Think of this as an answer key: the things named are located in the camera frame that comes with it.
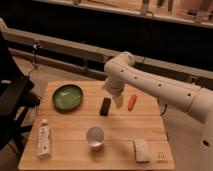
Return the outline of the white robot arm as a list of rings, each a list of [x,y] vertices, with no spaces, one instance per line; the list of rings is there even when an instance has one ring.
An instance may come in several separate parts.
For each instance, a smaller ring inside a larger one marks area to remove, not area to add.
[[[105,87],[119,96],[126,84],[161,99],[204,124],[200,140],[199,171],[213,171],[213,90],[143,72],[134,68],[135,57],[119,53],[107,61]]]

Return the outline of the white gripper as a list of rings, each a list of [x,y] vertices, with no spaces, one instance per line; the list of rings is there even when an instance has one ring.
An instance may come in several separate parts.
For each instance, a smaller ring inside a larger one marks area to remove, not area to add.
[[[106,90],[113,95],[113,101],[117,108],[123,106],[123,96],[121,95],[124,90],[124,85],[112,85],[109,82],[105,83]]]

